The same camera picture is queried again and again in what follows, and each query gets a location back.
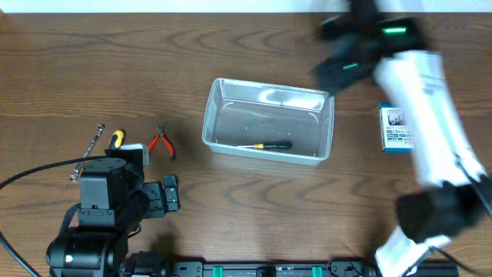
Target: silver wrench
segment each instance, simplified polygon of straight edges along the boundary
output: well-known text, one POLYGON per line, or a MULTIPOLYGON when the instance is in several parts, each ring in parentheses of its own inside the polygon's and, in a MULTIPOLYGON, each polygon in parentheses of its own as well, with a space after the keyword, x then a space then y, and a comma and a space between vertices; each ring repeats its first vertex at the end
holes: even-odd
MULTIPOLYGON (((96 143, 98 143, 99 138, 101 137, 102 131, 104 131, 105 125, 104 124, 99 124, 98 125, 98 130, 95 133, 95 137, 92 139, 91 144, 89 147, 87 147, 87 150, 85 150, 84 155, 82 158, 87 158, 91 152, 92 149, 94 149, 94 146, 96 143)), ((78 176, 80 175, 80 170, 82 169, 82 166, 84 165, 84 162, 79 162, 75 168, 74 172, 70 175, 70 182, 77 182, 78 176)))

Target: yellow and black tool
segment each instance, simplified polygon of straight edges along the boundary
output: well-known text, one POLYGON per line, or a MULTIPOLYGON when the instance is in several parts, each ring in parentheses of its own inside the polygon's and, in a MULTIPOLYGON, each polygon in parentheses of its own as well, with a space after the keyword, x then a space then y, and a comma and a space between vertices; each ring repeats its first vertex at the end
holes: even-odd
POLYGON ((240 148, 248 148, 248 149, 282 149, 288 150, 292 148, 292 142, 289 141, 281 141, 281 142, 263 142, 255 145, 238 145, 240 148))
POLYGON ((113 133, 111 140, 109 141, 110 149, 119 149, 125 140, 125 130, 118 130, 113 133))

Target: pliers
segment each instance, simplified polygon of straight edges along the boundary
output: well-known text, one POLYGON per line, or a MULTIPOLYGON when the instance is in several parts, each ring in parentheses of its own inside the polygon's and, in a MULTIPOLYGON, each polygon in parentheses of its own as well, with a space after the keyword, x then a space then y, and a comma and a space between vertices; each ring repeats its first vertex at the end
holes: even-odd
POLYGON ((154 139, 152 139, 152 142, 148 145, 148 153, 149 154, 151 153, 152 149, 159 141, 159 138, 161 138, 163 143, 166 144, 166 147, 169 150, 169 155, 171 155, 171 160, 174 161, 176 159, 175 147, 172 145, 171 141, 166 136, 166 133, 164 132, 164 125, 157 126, 157 133, 155 134, 154 139))

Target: gray storage bin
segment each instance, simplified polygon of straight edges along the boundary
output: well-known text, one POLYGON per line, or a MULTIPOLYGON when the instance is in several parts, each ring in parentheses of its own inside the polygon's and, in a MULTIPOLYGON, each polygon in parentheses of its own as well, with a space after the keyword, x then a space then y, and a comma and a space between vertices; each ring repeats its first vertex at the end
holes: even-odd
POLYGON ((202 140, 214 152, 317 165, 330 155, 334 98, 329 92, 218 78, 205 111, 202 140), (237 145, 289 140, 289 150, 237 145))

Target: hand tool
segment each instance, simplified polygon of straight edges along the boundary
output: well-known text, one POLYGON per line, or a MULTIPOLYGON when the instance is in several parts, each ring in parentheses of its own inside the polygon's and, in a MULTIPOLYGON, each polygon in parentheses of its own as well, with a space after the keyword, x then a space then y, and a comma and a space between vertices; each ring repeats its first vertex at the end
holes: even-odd
MULTIPOLYGON (((87 158, 91 154, 92 149, 94 148, 95 144, 98 143, 98 140, 101 137, 102 131, 104 131, 104 129, 105 129, 104 124, 98 125, 98 129, 96 130, 95 137, 92 139, 89 147, 87 147, 87 150, 85 150, 85 153, 82 156, 82 158, 87 158)), ((78 176, 80 175, 80 170, 81 170, 83 165, 84 165, 84 162, 79 162, 75 166, 74 172, 70 175, 70 182, 77 182, 78 176)))
POLYGON ((240 148, 251 149, 282 149, 287 150, 292 148, 292 142, 280 141, 280 142, 263 142, 255 145, 238 145, 240 148))
POLYGON ((154 149, 154 146, 159 141, 159 138, 161 138, 163 143, 166 144, 166 147, 169 150, 169 155, 171 156, 170 159, 174 161, 176 159, 175 147, 172 145, 171 141, 166 136, 166 133, 164 132, 164 125, 157 126, 157 133, 155 134, 155 137, 152 140, 152 142, 148 145, 148 153, 150 154, 152 149, 154 149))
POLYGON ((109 141, 109 148, 112 150, 119 149, 123 145, 125 140, 125 130, 117 130, 113 133, 111 140, 109 141))

